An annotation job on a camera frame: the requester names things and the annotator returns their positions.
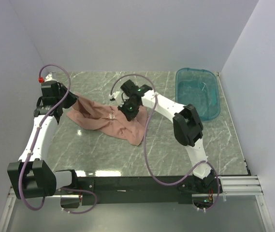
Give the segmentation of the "pink t shirt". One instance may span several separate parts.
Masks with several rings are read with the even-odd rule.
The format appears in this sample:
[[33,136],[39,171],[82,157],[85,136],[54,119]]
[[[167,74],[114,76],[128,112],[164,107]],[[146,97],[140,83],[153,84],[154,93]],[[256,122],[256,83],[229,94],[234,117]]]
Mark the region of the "pink t shirt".
[[67,117],[85,130],[100,131],[138,146],[144,137],[147,110],[144,106],[139,107],[137,117],[127,121],[116,106],[103,105],[79,95]]

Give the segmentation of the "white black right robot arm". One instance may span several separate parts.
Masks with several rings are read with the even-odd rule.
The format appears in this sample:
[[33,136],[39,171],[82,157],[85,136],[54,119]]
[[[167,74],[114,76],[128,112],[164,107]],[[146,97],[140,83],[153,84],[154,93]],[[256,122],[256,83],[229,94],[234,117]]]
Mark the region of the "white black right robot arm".
[[180,180],[171,183],[179,185],[192,175],[193,187],[198,193],[207,192],[212,182],[218,183],[217,174],[207,160],[203,146],[203,124],[196,108],[192,105],[176,103],[157,93],[150,86],[141,87],[135,84],[123,84],[121,91],[110,95],[118,103],[118,109],[128,121],[136,118],[139,108],[145,106],[151,112],[157,112],[173,124],[175,139],[185,147],[192,169]]

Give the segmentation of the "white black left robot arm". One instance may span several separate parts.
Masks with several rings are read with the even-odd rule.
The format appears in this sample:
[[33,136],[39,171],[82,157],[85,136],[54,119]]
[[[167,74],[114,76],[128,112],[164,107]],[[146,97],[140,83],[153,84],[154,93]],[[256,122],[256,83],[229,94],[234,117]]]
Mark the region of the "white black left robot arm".
[[17,162],[9,163],[7,173],[15,195],[20,199],[19,178],[25,199],[52,196],[57,178],[45,159],[64,109],[70,108],[78,96],[56,80],[41,83],[42,96],[34,110],[33,129],[27,146]]

